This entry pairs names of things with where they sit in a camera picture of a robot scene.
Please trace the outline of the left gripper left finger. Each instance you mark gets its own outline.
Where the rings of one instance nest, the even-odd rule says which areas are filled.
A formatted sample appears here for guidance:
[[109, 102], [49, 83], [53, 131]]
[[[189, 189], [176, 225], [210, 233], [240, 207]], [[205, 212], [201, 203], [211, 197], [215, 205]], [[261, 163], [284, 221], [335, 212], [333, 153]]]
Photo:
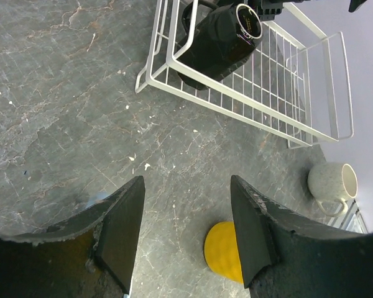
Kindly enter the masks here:
[[129, 293], [144, 199], [136, 176], [43, 233], [9, 242], [6, 294]]

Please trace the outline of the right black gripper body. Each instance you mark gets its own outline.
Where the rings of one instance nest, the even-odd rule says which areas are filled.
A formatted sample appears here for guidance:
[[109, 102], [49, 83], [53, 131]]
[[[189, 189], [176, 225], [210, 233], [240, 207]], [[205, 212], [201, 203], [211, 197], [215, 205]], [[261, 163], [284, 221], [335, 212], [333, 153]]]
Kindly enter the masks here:
[[260, 20], [274, 20], [283, 10], [282, 0], [248, 0], [247, 4], [255, 10]]

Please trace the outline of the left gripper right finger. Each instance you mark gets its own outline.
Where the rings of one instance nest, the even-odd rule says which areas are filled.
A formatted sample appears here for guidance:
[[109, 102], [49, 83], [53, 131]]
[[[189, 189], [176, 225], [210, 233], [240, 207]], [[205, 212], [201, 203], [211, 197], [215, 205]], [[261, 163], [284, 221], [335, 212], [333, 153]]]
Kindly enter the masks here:
[[231, 176], [242, 280], [248, 289], [370, 289], [373, 241], [302, 216]]

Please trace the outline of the yellow mug black handle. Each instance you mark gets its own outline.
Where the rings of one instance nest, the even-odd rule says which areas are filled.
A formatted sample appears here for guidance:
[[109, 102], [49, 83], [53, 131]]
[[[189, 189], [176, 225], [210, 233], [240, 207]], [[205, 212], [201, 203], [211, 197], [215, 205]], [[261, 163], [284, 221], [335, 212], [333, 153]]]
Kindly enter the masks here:
[[234, 223], [216, 223], [206, 235], [204, 257], [212, 272], [243, 284]]

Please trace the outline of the black cup white interior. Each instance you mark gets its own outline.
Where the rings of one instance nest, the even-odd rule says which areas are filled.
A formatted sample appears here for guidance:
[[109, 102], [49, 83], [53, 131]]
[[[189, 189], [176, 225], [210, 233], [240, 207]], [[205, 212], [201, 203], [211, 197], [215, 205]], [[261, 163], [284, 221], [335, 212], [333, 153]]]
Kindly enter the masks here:
[[211, 9], [195, 27], [190, 48], [178, 61], [195, 71], [221, 81], [243, 66], [262, 41], [262, 22], [247, 4], [198, 4]]

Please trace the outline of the white wire dish rack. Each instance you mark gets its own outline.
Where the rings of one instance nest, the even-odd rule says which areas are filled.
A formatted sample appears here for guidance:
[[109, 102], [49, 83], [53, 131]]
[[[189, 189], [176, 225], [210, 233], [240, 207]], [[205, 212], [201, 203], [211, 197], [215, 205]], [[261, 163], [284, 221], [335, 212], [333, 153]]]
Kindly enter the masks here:
[[263, 39], [245, 65], [213, 81], [180, 62], [193, 32], [181, 25], [183, 1], [158, 1], [149, 54], [135, 91], [161, 89], [286, 139], [289, 148], [354, 135], [351, 83], [342, 32], [324, 33], [296, 5], [284, 13], [299, 32], [263, 23]]

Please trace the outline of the white speckled mug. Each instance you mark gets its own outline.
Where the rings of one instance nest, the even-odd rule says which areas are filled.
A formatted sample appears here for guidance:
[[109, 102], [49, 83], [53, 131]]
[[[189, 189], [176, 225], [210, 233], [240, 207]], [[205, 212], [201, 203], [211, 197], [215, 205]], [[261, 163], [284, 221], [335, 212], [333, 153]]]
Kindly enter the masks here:
[[[357, 175], [350, 164], [327, 162], [315, 165], [308, 173], [308, 189], [320, 210], [328, 217], [340, 217], [349, 209], [347, 201], [355, 199], [358, 193]], [[329, 213], [324, 202], [338, 202], [341, 210]]]

